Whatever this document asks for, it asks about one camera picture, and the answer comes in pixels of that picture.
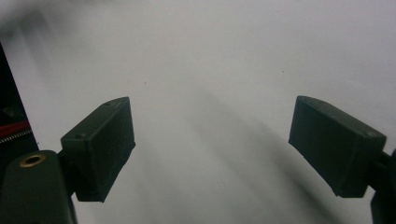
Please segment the white surface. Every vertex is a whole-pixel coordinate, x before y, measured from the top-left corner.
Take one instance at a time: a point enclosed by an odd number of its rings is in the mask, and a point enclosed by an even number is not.
[[[394,2],[38,5],[0,18],[40,148],[59,151],[102,102],[132,102],[137,147],[105,203],[75,200],[79,223],[371,223],[370,189],[336,198],[287,141],[308,95],[395,148]]]

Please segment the table surface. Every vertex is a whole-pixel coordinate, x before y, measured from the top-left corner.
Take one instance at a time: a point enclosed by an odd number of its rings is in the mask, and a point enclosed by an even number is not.
[[[391,1],[2,0],[0,41],[41,149],[129,96],[135,141],[79,223],[371,223],[289,146],[297,95],[396,146]]]

